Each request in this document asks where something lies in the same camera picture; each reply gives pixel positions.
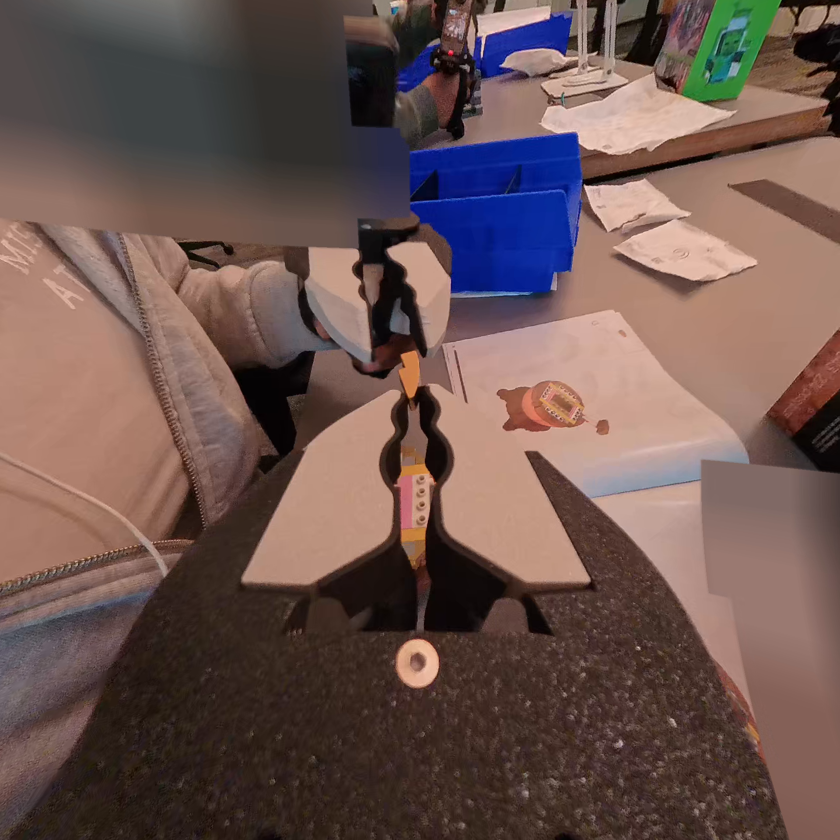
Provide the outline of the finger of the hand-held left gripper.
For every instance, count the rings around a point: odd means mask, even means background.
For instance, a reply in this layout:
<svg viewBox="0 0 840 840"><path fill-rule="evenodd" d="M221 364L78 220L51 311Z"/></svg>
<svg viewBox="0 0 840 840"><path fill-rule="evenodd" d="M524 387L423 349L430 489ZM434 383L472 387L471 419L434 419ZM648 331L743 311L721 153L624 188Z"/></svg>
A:
<svg viewBox="0 0 840 840"><path fill-rule="evenodd" d="M394 246L404 269L394 304L394 332L415 344L442 344L448 327L451 279L428 244Z"/></svg>
<svg viewBox="0 0 840 840"><path fill-rule="evenodd" d="M333 343L363 365L375 362L371 305L357 249L310 249L307 300Z"/></svg>

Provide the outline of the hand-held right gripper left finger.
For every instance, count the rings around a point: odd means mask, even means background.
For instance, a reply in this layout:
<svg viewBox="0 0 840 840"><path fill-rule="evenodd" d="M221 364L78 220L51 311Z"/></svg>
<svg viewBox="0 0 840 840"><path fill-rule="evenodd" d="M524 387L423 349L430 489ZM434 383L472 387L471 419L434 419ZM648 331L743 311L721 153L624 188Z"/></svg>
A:
<svg viewBox="0 0 840 840"><path fill-rule="evenodd" d="M402 392L385 392L309 443L244 572L244 586L303 592L398 537L396 479L386 457L400 444L395 410L404 407Z"/></svg>

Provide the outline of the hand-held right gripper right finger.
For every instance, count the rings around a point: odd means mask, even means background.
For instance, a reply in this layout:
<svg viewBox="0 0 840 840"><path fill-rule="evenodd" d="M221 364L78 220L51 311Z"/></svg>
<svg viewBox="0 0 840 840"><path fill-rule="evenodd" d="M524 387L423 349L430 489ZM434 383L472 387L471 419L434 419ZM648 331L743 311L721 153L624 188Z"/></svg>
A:
<svg viewBox="0 0 840 840"><path fill-rule="evenodd" d="M470 612L592 579L524 451L451 392L427 393L432 590Z"/></svg>

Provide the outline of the brick pot model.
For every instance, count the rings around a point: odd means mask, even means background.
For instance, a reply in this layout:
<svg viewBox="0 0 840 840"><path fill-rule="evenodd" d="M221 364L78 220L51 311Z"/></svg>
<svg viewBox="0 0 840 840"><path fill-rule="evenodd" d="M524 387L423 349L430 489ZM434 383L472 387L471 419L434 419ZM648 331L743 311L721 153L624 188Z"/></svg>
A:
<svg viewBox="0 0 840 840"><path fill-rule="evenodd" d="M434 478L414 447L401 446L401 472L396 483L402 547L415 571L425 565L426 529Z"/></svg>

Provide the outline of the blue plastic bin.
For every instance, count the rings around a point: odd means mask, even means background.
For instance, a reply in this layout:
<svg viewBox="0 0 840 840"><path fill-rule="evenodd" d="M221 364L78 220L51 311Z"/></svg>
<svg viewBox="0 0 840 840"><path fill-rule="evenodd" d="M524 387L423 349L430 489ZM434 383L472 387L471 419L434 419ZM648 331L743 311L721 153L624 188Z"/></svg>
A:
<svg viewBox="0 0 840 840"><path fill-rule="evenodd" d="M501 13L501 24L491 24L491 15L478 17L478 35L469 35L468 45L482 80L507 75L507 58L525 49L555 49L565 53L571 35L571 10L552 14L549 7Z"/></svg>
<svg viewBox="0 0 840 840"><path fill-rule="evenodd" d="M548 293L571 271L583 174L575 133L410 153L411 208L451 249L460 297Z"/></svg>

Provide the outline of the white instruction booklet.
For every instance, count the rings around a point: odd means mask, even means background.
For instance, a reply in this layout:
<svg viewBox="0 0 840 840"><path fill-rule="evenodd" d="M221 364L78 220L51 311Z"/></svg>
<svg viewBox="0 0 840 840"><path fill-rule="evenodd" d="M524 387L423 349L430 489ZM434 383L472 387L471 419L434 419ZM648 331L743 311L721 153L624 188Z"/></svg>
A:
<svg viewBox="0 0 840 840"><path fill-rule="evenodd" d="M701 524L702 461L749 461L734 430L615 311L443 352L457 396L544 456L646 553L751 707L732 605L709 592Z"/></svg>

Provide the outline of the white printed board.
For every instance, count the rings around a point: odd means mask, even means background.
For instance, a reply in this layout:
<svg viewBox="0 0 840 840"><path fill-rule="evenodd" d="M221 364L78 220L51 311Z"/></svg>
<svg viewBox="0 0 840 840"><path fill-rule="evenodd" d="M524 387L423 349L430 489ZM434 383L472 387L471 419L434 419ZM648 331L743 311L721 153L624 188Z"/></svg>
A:
<svg viewBox="0 0 840 840"><path fill-rule="evenodd" d="M628 84L628 79L616 72L616 28L618 1L598 3L594 29L600 38L595 53L590 51L587 29L589 3L578 2L578 59L576 68L554 74L541 84L550 101L566 100L596 93L610 93Z"/></svg>

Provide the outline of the black flower print box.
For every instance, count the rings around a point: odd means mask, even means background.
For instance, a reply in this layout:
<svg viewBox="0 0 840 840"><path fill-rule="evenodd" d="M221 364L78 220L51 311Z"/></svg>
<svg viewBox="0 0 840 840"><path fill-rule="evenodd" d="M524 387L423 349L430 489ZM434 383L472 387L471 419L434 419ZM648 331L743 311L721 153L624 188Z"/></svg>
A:
<svg viewBox="0 0 840 840"><path fill-rule="evenodd" d="M839 472L839 331L767 412L817 469Z"/></svg>

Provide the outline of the green cardboard box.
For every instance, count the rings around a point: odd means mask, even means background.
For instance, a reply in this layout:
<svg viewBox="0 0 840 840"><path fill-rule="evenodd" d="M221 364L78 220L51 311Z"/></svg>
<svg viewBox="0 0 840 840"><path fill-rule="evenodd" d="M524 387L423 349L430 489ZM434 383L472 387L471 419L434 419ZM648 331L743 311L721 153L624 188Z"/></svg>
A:
<svg viewBox="0 0 840 840"><path fill-rule="evenodd" d="M779 1L678 1L654 63L657 87L697 102L737 98Z"/></svg>

